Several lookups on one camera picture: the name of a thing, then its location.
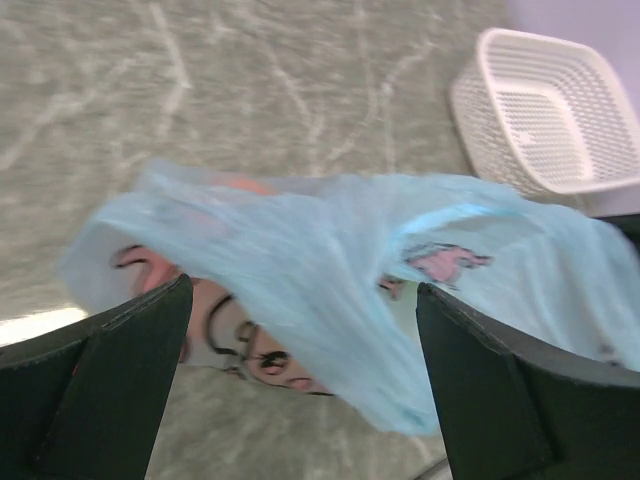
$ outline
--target light blue plastic bag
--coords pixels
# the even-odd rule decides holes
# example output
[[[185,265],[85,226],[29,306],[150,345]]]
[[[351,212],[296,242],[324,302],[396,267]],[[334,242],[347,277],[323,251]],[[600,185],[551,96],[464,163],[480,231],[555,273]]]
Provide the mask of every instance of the light blue plastic bag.
[[[598,359],[610,345],[640,370],[638,260],[605,223],[472,177],[260,179],[280,192],[269,196],[225,187],[226,178],[152,163],[62,262],[76,300],[91,312],[125,301],[109,257],[143,244],[227,288],[378,429],[412,435],[434,433],[437,417],[420,345],[376,289],[384,274],[438,283],[580,355]]]

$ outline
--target cartoon face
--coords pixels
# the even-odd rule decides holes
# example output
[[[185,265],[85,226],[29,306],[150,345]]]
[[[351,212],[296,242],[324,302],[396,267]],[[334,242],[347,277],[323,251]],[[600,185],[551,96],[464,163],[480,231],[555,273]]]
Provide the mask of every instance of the cartoon face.
[[[453,286],[463,268],[476,268],[491,264],[493,259],[476,255],[473,251],[450,244],[438,244],[428,254],[410,258],[407,263],[420,270],[434,282]]]
[[[232,361],[227,368],[231,373],[237,374],[241,365],[252,378],[267,385],[303,393],[329,393],[282,344],[247,318],[232,295],[226,295],[213,306],[206,320],[206,332],[211,349]]]
[[[180,270],[155,252],[134,245],[118,252],[111,261],[114,268],[138,265],[141,268],[131,286],[131,296],[137,297],[180,275]]]
[[[146,247],[135,245],[119,252],[114,268],[139,266],[131,295],[138,296],[177,277],[180,269]],[[227,359],[224,370],[244,378],[244,372],[268,385],[304,393],[329,394],[311,378],[286,349],[246,313],[221,285],[192,278],[193,307],[187,338],[180,355],[189,360],[193,339],[201,338],[211,350]]]

